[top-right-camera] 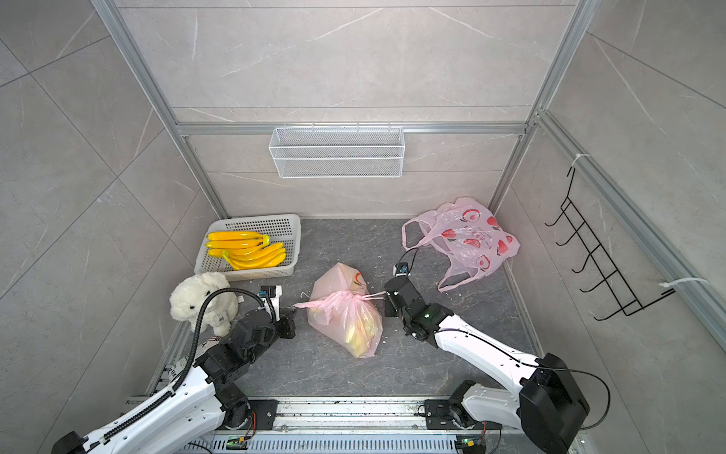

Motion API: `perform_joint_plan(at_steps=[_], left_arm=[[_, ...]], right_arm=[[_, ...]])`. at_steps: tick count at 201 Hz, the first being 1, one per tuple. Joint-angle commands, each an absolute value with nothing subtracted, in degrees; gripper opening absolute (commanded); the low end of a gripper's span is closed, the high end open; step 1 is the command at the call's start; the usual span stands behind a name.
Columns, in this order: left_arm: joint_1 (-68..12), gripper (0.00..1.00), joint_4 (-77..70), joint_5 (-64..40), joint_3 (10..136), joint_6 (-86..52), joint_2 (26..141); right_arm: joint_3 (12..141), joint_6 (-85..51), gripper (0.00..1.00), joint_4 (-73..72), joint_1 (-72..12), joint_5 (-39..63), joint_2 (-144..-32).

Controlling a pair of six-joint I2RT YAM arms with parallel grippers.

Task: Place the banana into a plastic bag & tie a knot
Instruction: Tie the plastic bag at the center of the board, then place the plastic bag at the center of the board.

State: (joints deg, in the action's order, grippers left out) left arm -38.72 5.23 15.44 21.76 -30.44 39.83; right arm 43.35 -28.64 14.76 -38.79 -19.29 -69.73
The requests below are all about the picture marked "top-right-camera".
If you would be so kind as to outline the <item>pink plastic bag front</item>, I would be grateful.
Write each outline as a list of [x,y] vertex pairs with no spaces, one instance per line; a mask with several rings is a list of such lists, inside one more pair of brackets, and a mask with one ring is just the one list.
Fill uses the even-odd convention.
[[376,308],[383,298],[383,292],[370,293],[359,270],[338,263],[315,282],[310,300],[294,308],[305,309],[308,323],[353,357],[371,358],[383,334]]

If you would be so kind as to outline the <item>orange yellow banana bunch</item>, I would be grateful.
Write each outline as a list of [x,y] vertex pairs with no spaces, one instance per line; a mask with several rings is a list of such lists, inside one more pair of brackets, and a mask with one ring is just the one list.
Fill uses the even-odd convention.
[[287,259],[283,242],[251,231],[219,231],[206,237],[208,257],[223,259],[234,271],[275,268]]

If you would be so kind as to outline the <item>pink strawberry plastic bag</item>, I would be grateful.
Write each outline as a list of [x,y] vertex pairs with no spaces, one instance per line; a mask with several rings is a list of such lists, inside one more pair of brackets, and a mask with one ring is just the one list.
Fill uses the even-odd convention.
[[427,211],[401,228],[405,250],[431,247],[446,255],[450,266],[438,291],[453,291],[496,272],[521,247],[493,213],[473,198],[461,197]]

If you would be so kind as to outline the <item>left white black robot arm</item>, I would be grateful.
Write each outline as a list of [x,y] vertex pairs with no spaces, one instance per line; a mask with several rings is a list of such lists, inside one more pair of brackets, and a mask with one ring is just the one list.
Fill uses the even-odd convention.
[[[225,294],[246,295],[258,308],[248,312],[221,342],[197,355],[203,316]],[[253,293],[226,288],[208,294],[200,306],[185,367],[155,395],[113,422],[85,436],[71,431],[53,453],[174,453],[219,427],[239,428],[251,419],[249,399],[236,385],[250,366],[279,339],[295,337],[294,308],[280,308],[280,286]]]

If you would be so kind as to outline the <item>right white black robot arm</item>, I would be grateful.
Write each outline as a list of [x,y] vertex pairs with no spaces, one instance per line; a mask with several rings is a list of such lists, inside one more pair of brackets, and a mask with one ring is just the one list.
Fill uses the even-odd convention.
[[499,342],[453,310],[429,304],[410,279],[416,250],[401,255],[384,286],[385,315],[405,333],[472,364],[498,383],[488,388],[465,380],[446,401],[427,400],[417,414],[463,431],[489,423],[519,429],[544,453],[566,453],[591,412],[576,376],[559,357],[539,358]]

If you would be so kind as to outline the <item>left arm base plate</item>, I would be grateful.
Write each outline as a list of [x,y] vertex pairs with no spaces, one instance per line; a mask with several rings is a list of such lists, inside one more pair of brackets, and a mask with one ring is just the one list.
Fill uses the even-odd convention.
[[279,401],[276,399],[253,399],[243,406],[227,412],[223,422],[225,429],[230,431],[271,431]]

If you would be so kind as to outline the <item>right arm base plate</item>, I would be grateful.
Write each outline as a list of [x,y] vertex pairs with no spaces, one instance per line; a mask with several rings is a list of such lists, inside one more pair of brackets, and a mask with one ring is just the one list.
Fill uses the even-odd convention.
[[475,421],[463,410],[461,404],[451,404],[447,399],[425,399],[415,414],[423,417],[429,431],[482,431],[502,429],[502,425],[491,421]]

